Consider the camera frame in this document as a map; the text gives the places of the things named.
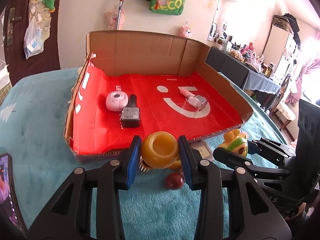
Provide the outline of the green avocado toy figure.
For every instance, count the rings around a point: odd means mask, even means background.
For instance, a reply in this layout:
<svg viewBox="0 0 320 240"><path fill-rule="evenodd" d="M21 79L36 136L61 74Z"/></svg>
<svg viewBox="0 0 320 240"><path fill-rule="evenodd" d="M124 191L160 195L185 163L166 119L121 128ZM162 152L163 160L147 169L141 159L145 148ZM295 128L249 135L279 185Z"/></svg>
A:
<svg viewBox="0 0 320 240"><path fill-rule="evenodd" d="M248 154L248 135L240 129L234 129L223 135L224 141L218 147L224 148L234 154L247 157Z"/></svg>

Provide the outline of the brown square compact case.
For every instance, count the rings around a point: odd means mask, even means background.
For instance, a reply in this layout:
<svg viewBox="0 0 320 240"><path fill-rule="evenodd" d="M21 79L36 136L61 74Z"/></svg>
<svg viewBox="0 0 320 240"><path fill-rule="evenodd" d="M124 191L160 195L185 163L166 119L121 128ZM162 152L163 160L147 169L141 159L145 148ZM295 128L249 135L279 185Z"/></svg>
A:
<svg viewBox="0 0 320 240"><path fill-rule="evenodd" d="M191 143L191 148L198 150L203 159L214 162L213 150L205 141Z"/></svg>

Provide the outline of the glitter bottle with red cap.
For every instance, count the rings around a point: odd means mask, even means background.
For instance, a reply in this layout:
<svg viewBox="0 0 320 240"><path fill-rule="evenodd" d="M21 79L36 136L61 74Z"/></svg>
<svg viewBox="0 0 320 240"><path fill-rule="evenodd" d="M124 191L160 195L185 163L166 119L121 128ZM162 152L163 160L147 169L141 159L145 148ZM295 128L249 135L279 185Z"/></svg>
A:
<svg viewBox="0 0 320 240"><path fill-rule="evenodd" d="M178 190L185 184L185 177L182 168L171 172L164 180L164 185L169 190Z"/></svg>

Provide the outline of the pink nail polish bottle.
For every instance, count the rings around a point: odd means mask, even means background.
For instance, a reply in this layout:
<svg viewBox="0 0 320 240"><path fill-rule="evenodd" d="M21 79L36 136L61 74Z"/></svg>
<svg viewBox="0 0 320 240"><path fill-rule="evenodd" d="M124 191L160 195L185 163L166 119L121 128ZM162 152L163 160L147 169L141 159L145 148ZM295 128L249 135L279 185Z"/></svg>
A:
<svg viewBox="0 0 320 240"><path fill-rule="evenodd" d="M195 95L192 92L186 90L185 88L182 88L180 90L180 93L185 96L186 102L189 103L191 106L198 110L202 110L204 107L206 107L208 100L201 95Z"/></svg>

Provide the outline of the amber ring holder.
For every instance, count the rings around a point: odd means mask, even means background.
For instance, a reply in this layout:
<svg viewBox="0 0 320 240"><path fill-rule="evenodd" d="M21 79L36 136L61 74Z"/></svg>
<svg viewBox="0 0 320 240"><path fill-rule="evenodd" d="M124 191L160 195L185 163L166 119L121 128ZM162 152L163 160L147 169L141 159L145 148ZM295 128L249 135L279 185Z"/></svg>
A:
<svg viewBox="0 0 320 240"><path fill-rule="evenodd" d="M176 161L174 161L174 163L171 166L169 166L169 169L171 170L179 170L181 168L182 168L182 164L180 159L177 159Z"/></svg>
<svg viewBox="0 0 320 240"><path fill-rule="evenodd" d="M177 140L167 132L152 133L142 142L140 156L152 169L169 168L180 159Z"/></svg>

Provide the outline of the studded black gold cup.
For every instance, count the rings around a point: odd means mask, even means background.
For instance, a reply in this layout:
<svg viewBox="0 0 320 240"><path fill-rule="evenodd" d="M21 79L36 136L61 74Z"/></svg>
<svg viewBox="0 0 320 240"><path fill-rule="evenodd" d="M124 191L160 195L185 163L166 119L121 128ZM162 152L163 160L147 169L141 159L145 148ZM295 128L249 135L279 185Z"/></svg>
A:
<svg viewBox="0 0 320 240"><path fill-rule="evenodd" d="M152 167L150 167L144 160L143 157L140 156L140 160L139 160L139 169L144 172L144 173L148 173Z"/></svg>

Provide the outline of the black nail polish bottle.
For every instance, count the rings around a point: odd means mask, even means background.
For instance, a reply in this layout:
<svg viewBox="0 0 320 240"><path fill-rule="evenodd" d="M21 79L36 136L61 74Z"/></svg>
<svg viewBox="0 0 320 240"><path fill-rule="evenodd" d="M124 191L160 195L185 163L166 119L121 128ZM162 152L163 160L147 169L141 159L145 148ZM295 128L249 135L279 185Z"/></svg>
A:
<svg viewBox="0 0 320 240"><path fill-rule="evenodd" d="M140 126L140 109L137 106L137 96L129 96L128 104L123 108L120 123L122 127L139 127Z"/></svg>

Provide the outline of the pink round Melody case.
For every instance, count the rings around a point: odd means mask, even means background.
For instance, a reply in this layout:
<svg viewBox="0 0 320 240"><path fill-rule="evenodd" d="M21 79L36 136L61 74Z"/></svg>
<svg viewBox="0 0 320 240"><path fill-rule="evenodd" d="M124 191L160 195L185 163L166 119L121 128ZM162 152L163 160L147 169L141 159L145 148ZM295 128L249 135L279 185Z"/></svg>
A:
<svg viewBox="0 0 320 240"><path fill-rule="evenodd" d="M121 112L127 106L128 101L129 97L125 92L116 90L107 95L106 107L110 111Z"/></svg>

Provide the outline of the clear plastic cup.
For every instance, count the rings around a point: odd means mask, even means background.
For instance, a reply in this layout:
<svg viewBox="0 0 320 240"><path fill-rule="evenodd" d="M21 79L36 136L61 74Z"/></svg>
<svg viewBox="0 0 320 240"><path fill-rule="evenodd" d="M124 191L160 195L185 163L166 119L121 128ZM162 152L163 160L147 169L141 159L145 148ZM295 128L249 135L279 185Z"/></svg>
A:
<svg viewBox="0 0 320 240"><path fill-rule="evenodd" d="M187 96L181 108L181 113L188 118L195 118L200 111L202 103L195 96Z"/></svg>

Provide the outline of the black smartphone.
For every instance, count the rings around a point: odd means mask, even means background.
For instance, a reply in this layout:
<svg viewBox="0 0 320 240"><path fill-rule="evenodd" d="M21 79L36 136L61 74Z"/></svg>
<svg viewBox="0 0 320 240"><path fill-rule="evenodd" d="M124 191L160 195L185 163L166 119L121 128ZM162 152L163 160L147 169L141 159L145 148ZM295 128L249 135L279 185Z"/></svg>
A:
<svg viewBox="0 0 320 240"><path fill-rule="evenodd" d="M8 153L1 154L1 208L11 224L22 234L27 234L27 227L18 205L12 170L12 157Z"/></svg>

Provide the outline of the cardboard box with red liner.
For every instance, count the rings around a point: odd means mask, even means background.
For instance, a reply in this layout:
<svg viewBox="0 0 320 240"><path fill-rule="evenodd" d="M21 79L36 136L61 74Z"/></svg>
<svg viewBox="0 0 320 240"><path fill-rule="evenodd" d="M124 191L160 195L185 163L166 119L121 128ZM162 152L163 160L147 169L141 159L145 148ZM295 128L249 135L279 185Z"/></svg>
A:
<svg viewBox="0 0 320 240"><path fill-rule="evenodd" d="M92 31L86 62L72 89L64 137L78 161L128 148L165 131L189 142L220 135L245 124L250 104L231 83L206 64L210 47L200 41L143 31ZM185 88L208 103L195 118L181 113ZM137 96L139 127L122 127L120 112L106 107L110 92Z"/></svg>

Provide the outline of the hanging plastic bag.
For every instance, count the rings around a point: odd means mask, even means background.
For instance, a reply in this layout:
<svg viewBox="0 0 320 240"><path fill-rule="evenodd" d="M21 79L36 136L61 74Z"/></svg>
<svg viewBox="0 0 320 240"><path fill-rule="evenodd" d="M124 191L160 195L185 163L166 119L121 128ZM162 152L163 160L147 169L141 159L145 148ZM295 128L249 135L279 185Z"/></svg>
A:
<svg viewBox="0 0 320 240"><path fill-rule="evenodd" d="M35 17L33 17L25 31L23 49L25 58L38 55L44 51L42 31Z"/></svg>

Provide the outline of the orange-capped stick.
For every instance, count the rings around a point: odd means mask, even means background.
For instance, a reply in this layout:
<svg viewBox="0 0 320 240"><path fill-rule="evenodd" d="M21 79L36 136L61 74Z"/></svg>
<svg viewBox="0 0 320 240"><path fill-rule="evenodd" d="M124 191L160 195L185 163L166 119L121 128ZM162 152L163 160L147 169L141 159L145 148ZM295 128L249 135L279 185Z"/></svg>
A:
<svg viewBox="0 0 320 240"><path fill-rule="evenodd" d="M123 18L122 18L122 12L123 12L123 4L124 0L119 0L119 5L118 5L118 15L117 15L117 26L116 29L119 30L120 27L123 24Z"/></svg>

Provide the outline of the beige hanging organizer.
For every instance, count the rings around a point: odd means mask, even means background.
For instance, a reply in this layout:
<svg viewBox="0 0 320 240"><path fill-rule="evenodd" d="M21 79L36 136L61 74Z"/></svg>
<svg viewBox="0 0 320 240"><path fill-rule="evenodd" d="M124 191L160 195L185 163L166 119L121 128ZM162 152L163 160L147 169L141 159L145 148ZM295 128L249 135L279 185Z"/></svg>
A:
<svg viewBox="0 0 320 240"><path fill-rule="evenodd" d="M42 31L43 40L50 37L51 14L49 9L43 4L43 0L29 0L29 22L35 17Z"/></svg>

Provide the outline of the dark brown door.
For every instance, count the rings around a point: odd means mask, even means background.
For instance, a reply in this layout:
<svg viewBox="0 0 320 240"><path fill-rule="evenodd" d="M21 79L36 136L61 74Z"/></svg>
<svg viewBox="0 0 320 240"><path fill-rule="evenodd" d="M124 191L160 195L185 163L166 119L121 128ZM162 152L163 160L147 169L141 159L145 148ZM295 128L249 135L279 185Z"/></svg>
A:
<svg viewBox="0 0 320 240"><path fill-rule="evenodd" d="M60 0L1 0L3 43L10 82L60 69L57 23Z"/></svg>

